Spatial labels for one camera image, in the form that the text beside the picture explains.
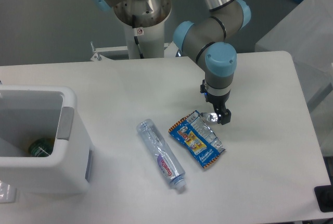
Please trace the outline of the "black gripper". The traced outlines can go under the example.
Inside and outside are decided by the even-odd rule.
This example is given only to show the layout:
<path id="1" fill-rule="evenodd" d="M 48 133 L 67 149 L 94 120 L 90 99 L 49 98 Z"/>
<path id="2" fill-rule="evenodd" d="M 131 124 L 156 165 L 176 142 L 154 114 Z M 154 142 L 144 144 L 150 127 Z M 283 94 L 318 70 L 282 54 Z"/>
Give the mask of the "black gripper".
<path id="1" fill-rule="evenodd" d="M 214 111 L 218 116 L 218 124 L 225 125 L 231 120 L 231 111 L 226 108 L 226 101 L 230 95 L 230 85 L 223 89 L 216 89 L 203 79 L 200 85 L 200 93 L 204 94 L 206 102 L 213 105 Z"/>

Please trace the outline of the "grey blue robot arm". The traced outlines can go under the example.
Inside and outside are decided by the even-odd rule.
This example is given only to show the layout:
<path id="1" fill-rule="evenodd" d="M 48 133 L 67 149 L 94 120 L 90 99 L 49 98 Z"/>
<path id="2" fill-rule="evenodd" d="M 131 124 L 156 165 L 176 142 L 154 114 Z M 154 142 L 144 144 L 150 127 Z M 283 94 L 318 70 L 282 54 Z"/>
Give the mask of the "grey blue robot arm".
<path id="1" fill-rule="evenodd" d="M 131 59 L 164 56 L 164 23 L 171 13 L 170 0 L 93 0 L 102 11 L 113 10 L 123 24 Z M 210 17 L 200 24 L 182 22 L 174 31 L 177 49 L 205 73 L 200 87 L 217 114 L 218 123 L 230 122 L 226 107 L 237 66 L 237 53 L 225 41 L 251 19 L 243 0 L 205 0 Z"/>

